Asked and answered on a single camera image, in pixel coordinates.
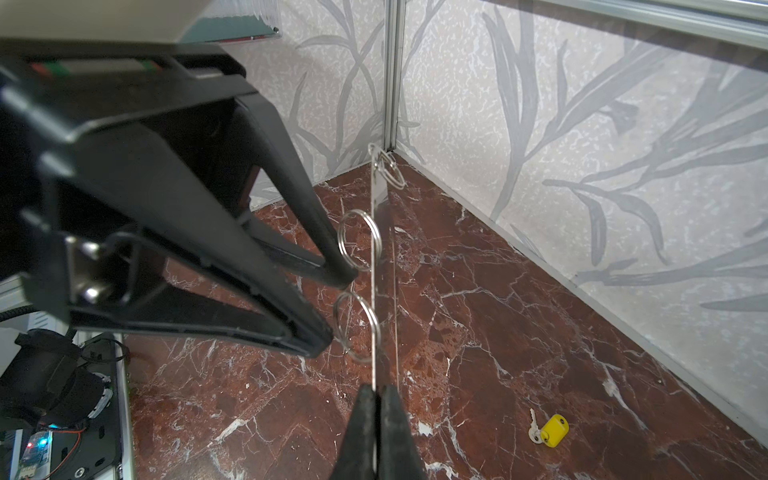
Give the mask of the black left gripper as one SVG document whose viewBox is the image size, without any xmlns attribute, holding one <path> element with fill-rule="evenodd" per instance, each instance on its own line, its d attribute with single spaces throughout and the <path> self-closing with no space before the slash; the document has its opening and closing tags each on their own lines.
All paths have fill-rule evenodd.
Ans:
<svg viewBox="0 0 768 480">
<path fill-rule="evenodd" d="M 44 151 L 148 121 L 189 138 L 198 165 L 211 149 L 203 128 L 254 91 L 244 67 L 214 45 L 2 39 L 2 278 L 33 263 L 19 213 L 39 201 Z"/>
</svg>

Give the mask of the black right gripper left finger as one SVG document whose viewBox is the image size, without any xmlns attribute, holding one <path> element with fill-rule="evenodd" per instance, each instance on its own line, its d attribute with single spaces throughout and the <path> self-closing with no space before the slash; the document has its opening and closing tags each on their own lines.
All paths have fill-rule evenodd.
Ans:
<svg viewBox="0 0 768 480">
<path fill-rule="evenodd" d="M 370 384 L 358 390 L 330 480 L 376 478 L 378 401 Z"/>
</svg>

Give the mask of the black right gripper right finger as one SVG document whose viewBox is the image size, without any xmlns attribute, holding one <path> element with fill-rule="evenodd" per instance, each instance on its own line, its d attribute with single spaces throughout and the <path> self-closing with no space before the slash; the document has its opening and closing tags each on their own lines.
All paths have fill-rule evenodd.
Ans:
<svg viewBox="0 0 768 480">
<path fill-rule="evenodd" d="M 394 386 L 379 392 L 377 478 L 426 479 L 425 464 L 416 447 L 407 412 Z"/>
</svg>

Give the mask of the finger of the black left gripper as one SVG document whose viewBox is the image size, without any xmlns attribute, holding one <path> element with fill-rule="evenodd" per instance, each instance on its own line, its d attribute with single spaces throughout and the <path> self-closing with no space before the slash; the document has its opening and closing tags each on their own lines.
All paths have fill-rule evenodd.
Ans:
<svg viewBox="0 0 768 480">
<path fill-rule="evenodd" d="M 127 125 L 51 148 L 34 164 L 41 203 L 27 298 L 79 330 L 205 337 L 313 358 L 327 321 L 285 278 L 325 283 L 335 235 L 321 206 L 305 223 L 320 256 L 229 213 L 157 133 Z"/>
<path fill-rule="evenodd" d="M 245 229 L 275 264 L 291 273 L 344 289 L 357 271 L 344 259 L 337 232 L 317 197 L 277 109 L 261 94 L 239 96 L 230 123 L 235 152 L 260 168 L 319 251 L 317 255 L 289 242 L 257 219 Z"/>
</svg>

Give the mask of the silver metal key holder plate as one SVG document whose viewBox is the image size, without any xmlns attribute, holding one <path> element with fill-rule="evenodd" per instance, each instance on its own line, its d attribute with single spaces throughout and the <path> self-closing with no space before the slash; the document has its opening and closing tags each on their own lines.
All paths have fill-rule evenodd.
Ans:
<svg viewBox="0 0 768 480">
<path fill-rule="evenodd" d="M 378 233 L 374 235 L 375 267 L 372 271 L 373 304 L 380 325 L 376 385 L 400 390 L 400 362 L 397 322 L 397 245 L 394 234 L 390 179 L 395 180 L 393 159 L 381 147 L 368 145 L 371 160 L 371 210 Z"/>
</svg>

